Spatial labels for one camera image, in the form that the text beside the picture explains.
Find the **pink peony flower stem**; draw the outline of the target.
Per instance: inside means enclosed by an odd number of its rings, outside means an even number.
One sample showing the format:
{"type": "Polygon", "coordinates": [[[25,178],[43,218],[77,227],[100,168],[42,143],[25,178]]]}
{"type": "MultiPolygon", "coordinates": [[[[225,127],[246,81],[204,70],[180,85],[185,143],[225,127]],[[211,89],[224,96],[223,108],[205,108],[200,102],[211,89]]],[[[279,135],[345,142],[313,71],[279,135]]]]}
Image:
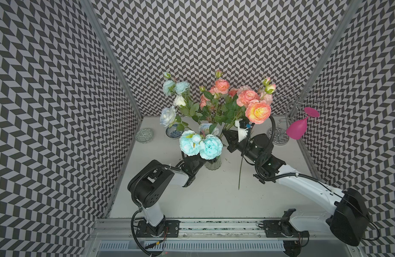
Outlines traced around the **pink peony flower stem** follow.
{"type": "Polygon", "coordinates": [[[245,117],[251,123],[262,124],[270,117],[273,96],[264,87],[256,92],[249,86],[243,86],[237,89],[237,95],[236,103],[245,108],[245,117]]]}

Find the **light pink rose stem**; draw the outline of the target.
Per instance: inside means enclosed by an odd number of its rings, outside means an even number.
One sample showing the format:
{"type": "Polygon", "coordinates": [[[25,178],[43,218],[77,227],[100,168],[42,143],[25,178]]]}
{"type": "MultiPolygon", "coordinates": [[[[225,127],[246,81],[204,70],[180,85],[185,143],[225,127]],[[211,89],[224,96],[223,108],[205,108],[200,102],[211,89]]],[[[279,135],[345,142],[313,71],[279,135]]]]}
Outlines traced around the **light pink rose stem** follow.
{"type": "Polygon", "coordinates": [[[258,94],[261,102],[271,105],[273,102],[273,94],[276,91],[276,85],[271,82],[271,78],[265,78],[262,81],[262,87],[259,89],[258,94]]]}

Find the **coral pink rose stem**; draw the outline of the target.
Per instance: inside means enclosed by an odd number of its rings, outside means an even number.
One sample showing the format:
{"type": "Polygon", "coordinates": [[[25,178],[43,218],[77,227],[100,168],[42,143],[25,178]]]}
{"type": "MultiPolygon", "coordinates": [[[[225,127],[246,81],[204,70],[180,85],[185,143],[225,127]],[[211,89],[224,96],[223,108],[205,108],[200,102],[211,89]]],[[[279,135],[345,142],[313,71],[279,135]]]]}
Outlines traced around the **coral pink rose stem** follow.
{"type": "Polygon", "coordinates": [[[237,89],[231,87],[230,83],[223,79],[224,72],[222,70],[216,70],[215,82],[210,89],[206,89],[204,86],[200,86],[200,109],[203,110],[207,107],[209,110],[214,110],[220,103],[222,98],[230,98],[237,94],[237,89]]]}

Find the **clear glass vase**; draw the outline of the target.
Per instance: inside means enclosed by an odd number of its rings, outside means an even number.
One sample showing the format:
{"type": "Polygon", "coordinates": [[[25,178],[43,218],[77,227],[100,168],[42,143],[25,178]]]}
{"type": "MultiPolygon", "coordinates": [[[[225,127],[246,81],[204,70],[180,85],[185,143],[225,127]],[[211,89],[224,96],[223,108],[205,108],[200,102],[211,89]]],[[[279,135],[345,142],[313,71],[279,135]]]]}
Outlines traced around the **clear glass vase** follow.
{"type": "Polygon", "coordinates": [[[221,156],[218,156],[218,157],[216,157],[216,158],[214,158],[212,160],[208,160],[205,163],[205,167],[208,170],[212,170],[212,171],[219,169],[221,167],[221,165],[222,165],[221,156]]]}

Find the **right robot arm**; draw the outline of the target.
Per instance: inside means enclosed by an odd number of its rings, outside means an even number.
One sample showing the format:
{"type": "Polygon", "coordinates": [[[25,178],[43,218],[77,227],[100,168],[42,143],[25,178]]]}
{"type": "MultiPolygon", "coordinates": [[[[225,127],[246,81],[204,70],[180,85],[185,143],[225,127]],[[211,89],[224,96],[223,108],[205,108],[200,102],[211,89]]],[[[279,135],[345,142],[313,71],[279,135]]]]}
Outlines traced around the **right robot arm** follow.
{"type": "Polygon", "coordinates": [[[362,195],[349,188],[341,190],[301,173],[272,154],[273,143],[263,133],[251,137],[247,130],[223,130],[228,151],[240,151],[253,162],[254,177],[261,183],[278,183],[309,198],[324,209],[322,214],[287,211],[282,222],[297,231],[331,233],[341,242],[358,246],[371,222],[362,195]]]}

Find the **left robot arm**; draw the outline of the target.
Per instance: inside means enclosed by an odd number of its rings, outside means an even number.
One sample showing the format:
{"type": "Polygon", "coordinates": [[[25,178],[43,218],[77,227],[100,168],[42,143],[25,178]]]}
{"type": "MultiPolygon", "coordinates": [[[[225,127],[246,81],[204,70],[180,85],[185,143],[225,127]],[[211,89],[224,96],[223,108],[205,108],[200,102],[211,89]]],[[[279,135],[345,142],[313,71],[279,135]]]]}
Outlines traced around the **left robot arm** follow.
{"type": "Polygon", "coordinates": [[[166,188],[169,185],[189,187],[206,162],[200,155],[185,157],[176,166],[152,160],[129,182],[127,189],[132,201],[156,233],[161,233],[165,222],[159,199],[166,188]]]}

